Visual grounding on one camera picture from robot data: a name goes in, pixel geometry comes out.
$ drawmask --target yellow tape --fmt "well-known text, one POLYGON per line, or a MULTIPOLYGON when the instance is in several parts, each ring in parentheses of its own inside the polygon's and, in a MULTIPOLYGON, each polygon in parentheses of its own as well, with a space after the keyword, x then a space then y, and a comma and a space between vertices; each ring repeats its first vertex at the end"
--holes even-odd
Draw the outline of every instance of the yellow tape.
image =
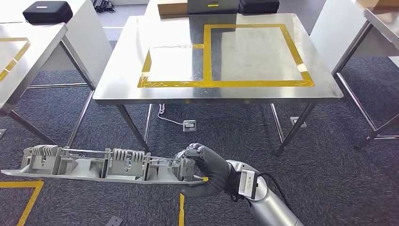
POLYGON ((184 226, 184 195, 180 193, 179 226, 184 226))
POLYGON ((18 60, 24 55, 24 53, 28 50, 31 43, 27 38, 0 38, 0 42, 9 42, 9 41, 26 41, 25 45, 18 51, 15 57, 10 61, 10 63, 0 72, 0 82, 8 75, 11 69, 18 63, 18 60))
POLYGON ((211 27, 204 25, 203 80, 212 81, 211 27))
POLYGON ((192 48, 204 48, 204 44, 193 44, 192 48))
POLYGON ((11 182, 0 182, 0 188, 34 188, 31 198, 28 201, 22 215, 18 221, 17 226, 23 226, 32 210, 33 205, 39 196, 40 190, 43 187, 43 181, 11 181, 11 182))
POLYGON ((166 87, 197 87, 197 88, 224 88, 224 87, 311 87, 314 82, 303 63, 303 60, 292 40, 285 24, 205 24, 204 44, 193 44, 193 48, 203 48, 203 81, 148 81, 151 67, 151 56, 148 52, 143 65, 142 75, 137 87, 139 88, 166 88, 166 87), (217 28, 280 28, 288 49, 303 80, 272 80, 272 81, 213 81, 212 80, 212 47, 211 29, 217 28))
POLYGON ((314 86, 312 81, 147 81, 138 84, 139 88, 161 87, 196 87, 196 88, 224 88, 224 87, 306 87, 314 86))

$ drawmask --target black cable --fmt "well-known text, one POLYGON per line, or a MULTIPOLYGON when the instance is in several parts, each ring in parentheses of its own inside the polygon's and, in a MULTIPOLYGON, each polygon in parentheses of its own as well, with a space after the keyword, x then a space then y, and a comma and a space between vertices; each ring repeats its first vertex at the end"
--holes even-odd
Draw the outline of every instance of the black cable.
POLYGON ((279 190, 281 196, 283 197, 284 202, 286 203, 288 209, 290 209, 290 210, 292 211, 292 208, 291 208, 291 206, 289 205, 289 203, 288 203, 288 201, 287 201, 287 198, 286 198, 286 196, 284 195, 283 191, 281 190, 280 185, 277 183, 277 180, 276 180, 270 173, 266 173, 266 172, 262 172, 262 173, 258 174, 258 177, 261 177, 261 176, 263 176, 263 175, 270 177, 270 179, 274 182, 274 184, 276 185, 277 189, 279 190))

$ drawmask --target table top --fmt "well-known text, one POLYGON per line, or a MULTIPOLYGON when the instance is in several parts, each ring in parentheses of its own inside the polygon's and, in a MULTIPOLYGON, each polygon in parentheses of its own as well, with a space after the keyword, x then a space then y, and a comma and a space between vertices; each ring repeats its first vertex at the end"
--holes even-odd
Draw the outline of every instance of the table top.
POLYGON ((364 17, 399 48, 399 10, 365 9, 364 17))
POLYGON ((66 31, 64 23, 0 24, 0 115, 12 110, 66 31))
POLYGON ((295 14, 232 14, 130 17, 93 98, 144 104, 342 97, 295 14))

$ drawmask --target cardboard box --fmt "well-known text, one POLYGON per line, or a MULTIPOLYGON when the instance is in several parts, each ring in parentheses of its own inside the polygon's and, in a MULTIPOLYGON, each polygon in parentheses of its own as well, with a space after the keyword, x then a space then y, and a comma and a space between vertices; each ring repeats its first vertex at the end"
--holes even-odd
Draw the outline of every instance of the cardboard box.
POLYGON ((161 18, 187 15, 187 0, 158 0, 158 11, 161 18))

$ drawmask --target yellow floor marking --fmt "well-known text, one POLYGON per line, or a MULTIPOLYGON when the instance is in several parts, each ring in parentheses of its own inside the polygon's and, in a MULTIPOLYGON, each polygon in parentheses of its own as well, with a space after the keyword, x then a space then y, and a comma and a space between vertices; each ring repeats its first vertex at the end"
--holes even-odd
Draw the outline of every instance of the yellow floor marking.
POLYGON ((34 188, 31 198, 26 205, 17 226, 23 226, 26 222, 26 219, 29 216, 29 213, 32 210, 33 205, 36 202, 36 199, 40 193, 41 188, 43 187, 43 181, 7 181, 0 182, 0 188, 34 188))
POLYGON ((184 226, 184 195, 181 193, 179 202, 179 226, 184 226))

